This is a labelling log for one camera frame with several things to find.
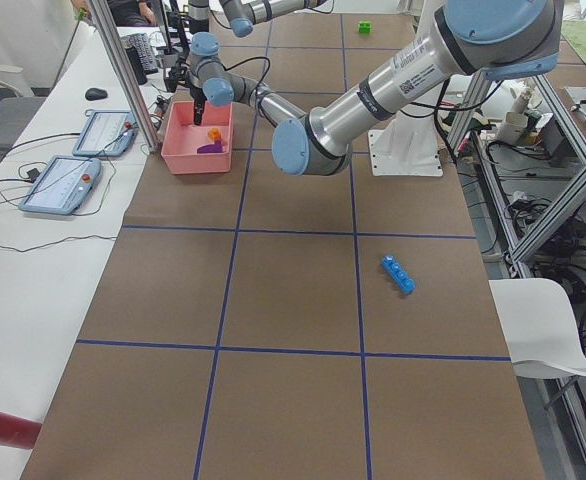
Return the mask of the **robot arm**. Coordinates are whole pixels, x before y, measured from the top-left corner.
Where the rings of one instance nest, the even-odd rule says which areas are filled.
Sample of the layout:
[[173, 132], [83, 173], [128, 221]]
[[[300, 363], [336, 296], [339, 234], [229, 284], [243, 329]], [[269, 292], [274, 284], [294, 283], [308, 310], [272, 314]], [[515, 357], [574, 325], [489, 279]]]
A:
[[[323, 0], [255, 0], [244, 3], [240, 0], [219, 2], [228, 21], [230, 30], [236, 37], [248, 36], [254, 26], [274, 18], [299, 10], [320, 12]], [[192, 34], [209, 31], [210, 4], [207, 0], [188, 2], [187, 21]]]
[[193, 35], [183, 69], [193, 98], [256, 110], [275, 128], [272, 155], [290, 175], [331, 176], [351, 161], [352, 142], [454, 75], [497, 69], [521, 78], [552, 70], [559, 50], [561, 1], [446, 1], [422, 16], [425, 33], [327, 107], [305, 112], [266, 84], [230, 73], [209, 32]]

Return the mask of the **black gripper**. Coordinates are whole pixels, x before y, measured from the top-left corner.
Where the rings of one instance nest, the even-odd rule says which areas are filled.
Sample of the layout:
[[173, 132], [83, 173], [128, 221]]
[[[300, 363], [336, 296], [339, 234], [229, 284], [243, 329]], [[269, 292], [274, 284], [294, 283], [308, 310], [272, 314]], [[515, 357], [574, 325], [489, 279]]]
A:
[[167, 70], [167, 91], [175, 93], [179, 86], [189, 91], [193, 99], [193, 124], [201, 126], [206, 107], [206, 96], [199, 80], [191, 73], [190, 66], [185, 60], [177, 60]]

